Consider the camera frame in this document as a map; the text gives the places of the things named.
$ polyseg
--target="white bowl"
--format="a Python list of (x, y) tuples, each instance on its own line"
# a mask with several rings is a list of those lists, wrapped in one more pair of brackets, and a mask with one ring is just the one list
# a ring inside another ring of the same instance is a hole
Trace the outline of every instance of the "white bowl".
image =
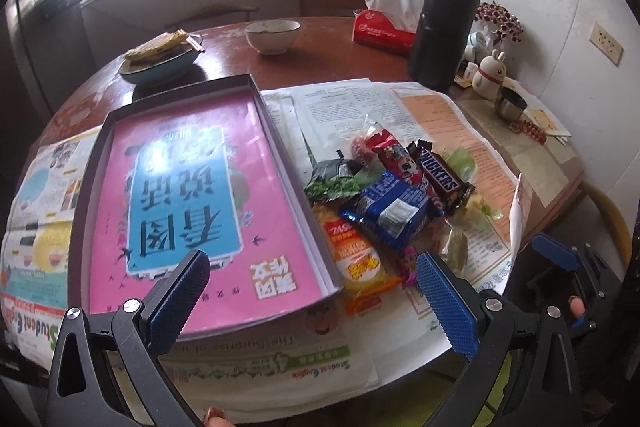
[(259, 21), (249, 24), (244, 34), (249, 45), (262, 55), (280, 55), (293, 46), (300, 33), (295, 21)]

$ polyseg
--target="pink book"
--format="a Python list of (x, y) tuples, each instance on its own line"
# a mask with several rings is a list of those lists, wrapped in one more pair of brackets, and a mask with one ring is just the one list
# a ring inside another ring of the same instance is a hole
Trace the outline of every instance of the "pink book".
[(256, 94), (236, 89), (139, 114), (134, 104), (130, 116), (108, 120), (95, 224), (92, 237), (84, 234), (91, 254), (83, 255), (82, 305), (90, 313), (143, 298), (193, 249), (207, 254), (211, 271), (183, 339), (260, 323), (337, 291)]

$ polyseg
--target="black thermos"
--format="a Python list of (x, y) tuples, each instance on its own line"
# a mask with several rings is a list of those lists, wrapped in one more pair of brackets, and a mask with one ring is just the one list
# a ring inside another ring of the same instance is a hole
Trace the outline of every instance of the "black thermos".
[(480, 0), (424, 0), (409, 75), (423, 86), (447, 92), (465, 53)]

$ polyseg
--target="tissue box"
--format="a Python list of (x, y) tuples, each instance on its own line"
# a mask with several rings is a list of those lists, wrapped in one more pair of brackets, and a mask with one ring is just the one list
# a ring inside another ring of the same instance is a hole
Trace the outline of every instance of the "tissue box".
[(382, 12), (363, 10), (353, 23), (353, 42), (408, 57), (415, 33), (398, 30)]

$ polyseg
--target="chopsticks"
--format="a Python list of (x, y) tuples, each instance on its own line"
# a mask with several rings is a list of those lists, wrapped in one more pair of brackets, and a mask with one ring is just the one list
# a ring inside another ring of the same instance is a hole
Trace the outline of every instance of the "chopsticks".
[(203, 53), (203, 52), (204, 52), (204, 48), (203, 48), (200, 44), (198, 44), (198, 43), (196, 42), (196, 40), (195, 40), (193, 37), (191, 37), (191, 35), (189, 35), (189, 36), (187, 37), (187, 42), (188, 42), (188, 43), (191, 45), (191, 47), (192, 47), (194, 50), (196, 50), (198, 53)]

